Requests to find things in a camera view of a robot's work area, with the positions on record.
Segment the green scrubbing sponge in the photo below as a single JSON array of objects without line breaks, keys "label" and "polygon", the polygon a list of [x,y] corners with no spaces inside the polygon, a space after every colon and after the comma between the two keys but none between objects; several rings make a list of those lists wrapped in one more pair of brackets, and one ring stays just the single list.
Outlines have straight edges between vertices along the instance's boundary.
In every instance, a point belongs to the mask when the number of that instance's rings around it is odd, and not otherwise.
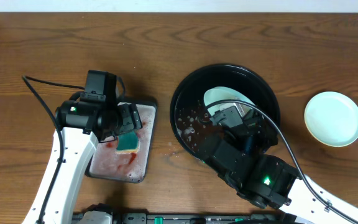
[{"label": "green scrubbing sponge", "polygon": [[139,150],[139,138],[135,131],[118,136],[116,152],[118,154],[137,153]]}]

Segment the mint plate with red streak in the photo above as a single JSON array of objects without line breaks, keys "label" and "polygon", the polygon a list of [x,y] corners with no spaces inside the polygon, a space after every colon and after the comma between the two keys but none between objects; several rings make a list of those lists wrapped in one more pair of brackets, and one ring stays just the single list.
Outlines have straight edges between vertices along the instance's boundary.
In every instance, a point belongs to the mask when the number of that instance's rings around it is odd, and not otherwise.
[{"label": "mint plate with red streak", "polygon": [[358,106],[348,96],[324,91],[306,104],[304,121],[309,133],[331,147],[345,147],[358,139]]}]

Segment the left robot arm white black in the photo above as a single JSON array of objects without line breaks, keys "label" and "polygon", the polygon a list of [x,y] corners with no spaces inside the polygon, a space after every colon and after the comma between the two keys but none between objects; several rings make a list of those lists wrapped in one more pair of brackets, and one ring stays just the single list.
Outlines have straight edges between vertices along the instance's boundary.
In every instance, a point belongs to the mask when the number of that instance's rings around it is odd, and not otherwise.
[{"label": "left robot arm white black", "polygon": [[50,159],[24,223],[71,223],[78,191],[98,145],[116,144],[119,152],[133,153],[139,145],[135,131],[142,122],[135,104],[124,103],[126,88],[121,77],[89,70],[85,86],[55,112],[22,77],[55,127]]}]

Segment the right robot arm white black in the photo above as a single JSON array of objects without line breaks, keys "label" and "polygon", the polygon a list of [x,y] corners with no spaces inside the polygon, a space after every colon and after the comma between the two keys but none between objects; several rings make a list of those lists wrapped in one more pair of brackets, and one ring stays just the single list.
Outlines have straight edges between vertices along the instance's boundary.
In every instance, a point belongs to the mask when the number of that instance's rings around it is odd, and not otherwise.
[{"label": "right robot arm white black", "polygon": [[265,154],[282,136],[275,122],[253,106],[205,113],[213,133],[198,146],[198,159],[217,172],[236,194],[259,208],[272,207],[311,223],[358,223],[358,208],[305,175],[299,163]]}]

